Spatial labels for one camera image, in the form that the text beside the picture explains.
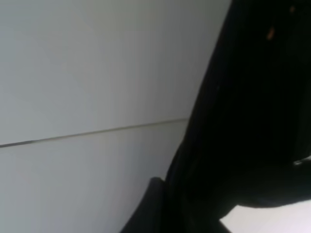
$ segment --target white wall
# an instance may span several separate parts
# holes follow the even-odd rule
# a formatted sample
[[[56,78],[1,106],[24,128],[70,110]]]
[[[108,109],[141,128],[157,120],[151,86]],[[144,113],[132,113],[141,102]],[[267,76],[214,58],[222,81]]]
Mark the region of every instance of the white wall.
[[[188,118],[230,0],[1,0],[0,144]],[[117,233],[186,122],[0,148],[0,231]]]
[[[0,144],[188,118],[229,3],[0,1]]]
[[[186,122],[0,149],[0,232],[118,233]]]

